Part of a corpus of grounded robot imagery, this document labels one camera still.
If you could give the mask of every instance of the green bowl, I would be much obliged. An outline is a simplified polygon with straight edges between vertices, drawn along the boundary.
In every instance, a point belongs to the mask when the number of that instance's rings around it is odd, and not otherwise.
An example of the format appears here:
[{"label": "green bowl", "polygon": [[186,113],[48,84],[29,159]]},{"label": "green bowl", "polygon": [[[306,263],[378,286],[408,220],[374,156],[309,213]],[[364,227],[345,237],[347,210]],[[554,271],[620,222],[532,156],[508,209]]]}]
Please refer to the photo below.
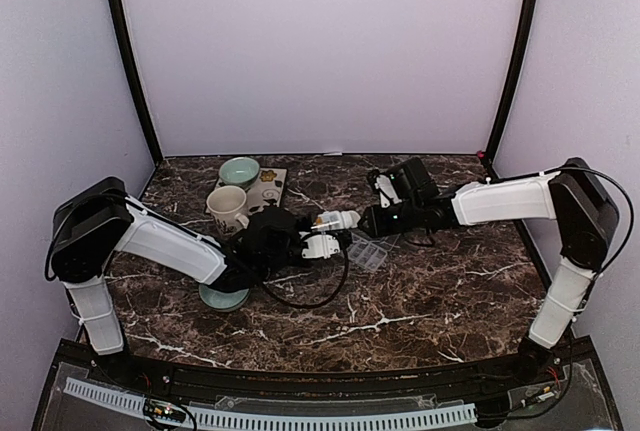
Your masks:
[{"label": "green bowl", "polygon": [[260,164],[251,158],[233,158],[225,162],[218,173],[224,184],[247,189],[260,174]]}]

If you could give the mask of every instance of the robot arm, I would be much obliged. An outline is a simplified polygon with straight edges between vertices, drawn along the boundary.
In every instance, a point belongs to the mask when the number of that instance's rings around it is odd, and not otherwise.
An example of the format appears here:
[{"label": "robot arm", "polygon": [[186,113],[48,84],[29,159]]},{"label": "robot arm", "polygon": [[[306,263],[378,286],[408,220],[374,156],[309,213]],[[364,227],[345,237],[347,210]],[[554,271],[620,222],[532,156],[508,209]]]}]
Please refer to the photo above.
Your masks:
[{"label": "robot arm", "polygon": [[359,227],[372,237],[424,228],[427,233],[490,221],[556,220],[561,260],[542,308],[528,332],[534,347],[555,346],[600,272],[618,225],[611,197],[586,162],[573,158],[562,171],[514,180],[469,183],[440,192],[418,158],[369,183],[381,204],[367,208]]},{"label": "robot arm", "polygon": [[[331,220],[336,216],[342,218],[339,223]],[[56,210],[47,266],[66,287],[96,353],[111,355],[125,348],[103,275],[113,251],[150,259],[232,293],[285,266],[339,253],[351,243],[350,232],[342,229],[355,227],[358,219],[352,211],[333,212],[312,223],[267,207],[223,245],[154,213],[127,195],[122,181],[107,178]]]}]

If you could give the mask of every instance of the wall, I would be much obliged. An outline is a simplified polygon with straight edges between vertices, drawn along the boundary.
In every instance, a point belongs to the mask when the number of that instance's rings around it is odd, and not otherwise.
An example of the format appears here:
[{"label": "wall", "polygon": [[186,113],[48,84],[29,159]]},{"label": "wall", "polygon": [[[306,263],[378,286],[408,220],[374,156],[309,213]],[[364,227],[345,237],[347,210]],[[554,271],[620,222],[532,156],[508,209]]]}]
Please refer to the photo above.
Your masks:
[{"label": "wall", "polygon": [[475,153],[522,0],[125,0],[168,155]]},{"label": "wall", "polygon": [[0,428],[30,429],[61,336],[43,278],[54,209],[107,175],[141,191],[152,162],[106,0],[0,0]]},{"label": "wall", "polygon": [[[507,176],[582,156],[640,205],[640,0],[539,0],[497,170]],[[624,202],[620,208],[626,216]],[[553,269],[559,237],[529,229]],[[626,230],[626,218],[618,234]],[[640,429],[640,248],[598,283],[576,329],[602,358],[625,429]]]}]

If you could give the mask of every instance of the white mug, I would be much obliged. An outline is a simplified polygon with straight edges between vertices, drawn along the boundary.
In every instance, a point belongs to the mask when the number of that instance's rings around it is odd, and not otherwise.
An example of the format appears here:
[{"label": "white mug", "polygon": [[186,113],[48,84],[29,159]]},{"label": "white mug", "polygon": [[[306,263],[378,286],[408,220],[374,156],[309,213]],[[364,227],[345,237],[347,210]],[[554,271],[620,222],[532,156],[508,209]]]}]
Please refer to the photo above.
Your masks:
[{"label": "white mug", "polygon": [[221,234],[233,234],[249,226],[247,193],[237,186],[223,186],[207,197],[207,209]]}]

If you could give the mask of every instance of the brown marble tabletop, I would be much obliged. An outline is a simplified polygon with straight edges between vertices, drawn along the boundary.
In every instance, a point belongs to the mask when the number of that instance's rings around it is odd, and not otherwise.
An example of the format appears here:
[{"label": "brown marble tabletop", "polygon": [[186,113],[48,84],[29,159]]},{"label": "brown marble tabletop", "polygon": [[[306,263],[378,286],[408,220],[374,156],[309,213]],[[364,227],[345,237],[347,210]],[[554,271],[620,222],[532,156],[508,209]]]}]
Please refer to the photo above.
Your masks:
[{"label": "brown marble tabletop", "polygon": [[[295,214],[363,209],[376,202],[366,174],[409,156],[260,156],[288,170],[283,206]],[[165,160],[142,201],[202,234],[216,236],[205,199],[228,157]],[[474,156],[421,156],[441,187],[483,176]],[[418,234],[408,236],[419,240]],[[352,266],[340,295],[298,311],[253,290],[232,313],[217,313],[190,278],[145,259],[118,255],[107,280],[134,354],[233,369],[288,372],[382,371],[514,353],[544,288],[510,222],[435,235],[435,248],[398,240],[374,272]],[[270,283],[283,297],[331,293],[342,258],[286,269]]]}]

